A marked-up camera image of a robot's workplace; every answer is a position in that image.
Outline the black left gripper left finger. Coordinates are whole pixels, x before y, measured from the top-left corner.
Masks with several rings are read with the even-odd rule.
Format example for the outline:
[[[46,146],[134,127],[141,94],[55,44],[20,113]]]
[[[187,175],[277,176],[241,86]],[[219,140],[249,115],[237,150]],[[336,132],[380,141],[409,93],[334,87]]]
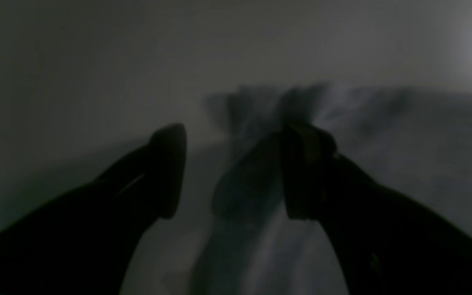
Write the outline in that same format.
[[[118,295],[139,240],[179,206],[181,123],[0,232],[0,295]]]

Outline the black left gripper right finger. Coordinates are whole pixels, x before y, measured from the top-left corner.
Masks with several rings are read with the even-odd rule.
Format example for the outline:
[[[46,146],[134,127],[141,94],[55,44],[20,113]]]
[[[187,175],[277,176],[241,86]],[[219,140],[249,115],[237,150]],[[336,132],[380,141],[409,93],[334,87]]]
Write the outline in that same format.
[[[472,295],[472,237],[339,153],[324,129],[281,129],[288,218],[325,231],[351,295]]]

